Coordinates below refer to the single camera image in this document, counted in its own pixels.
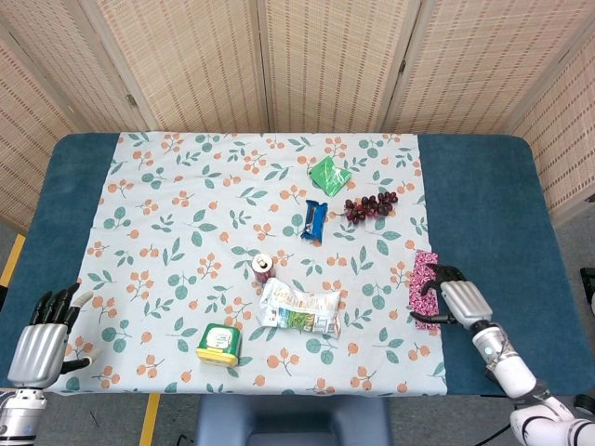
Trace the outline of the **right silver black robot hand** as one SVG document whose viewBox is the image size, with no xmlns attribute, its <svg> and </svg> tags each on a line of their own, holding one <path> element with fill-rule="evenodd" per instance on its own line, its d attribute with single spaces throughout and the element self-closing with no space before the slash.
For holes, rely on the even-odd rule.
<svg viewBox="0 0 595 446">
<path fill-rule="evenodd" d="M 410 316 L 415 321 L 426 324 L 459 323 L 475 334 L 492 323 L 492 309 L 478 287 L 459 269 L 435 263 L 428 263 L 426 268 L 434 272 L 434 278 L 423 283 L 420 294 L 426 295 L 430 289 L 433 289 L 436 295 L 443 299 L 449 312 L 423 315 L 411 311 Z"/>
</svg>

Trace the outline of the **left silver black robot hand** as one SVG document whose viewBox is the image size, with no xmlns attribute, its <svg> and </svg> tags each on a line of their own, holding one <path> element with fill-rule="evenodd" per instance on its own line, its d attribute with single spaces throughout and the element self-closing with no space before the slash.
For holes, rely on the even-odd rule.
<svg viewBox="0 0 595 446">
<path fill-rule="evenodd" d="M 76 360 L 65 359 L 72 328 L 83 306 L 92 300 L 89 291 L 78 297 L 80 284 L 74 283 L 58 293 L 43 294 L 33 308 L 13 355 L 7 379 L 15 388 L 46 389 L 60 376 L 86 368 L 101 351 L 93 349 Z"/>
</svg>

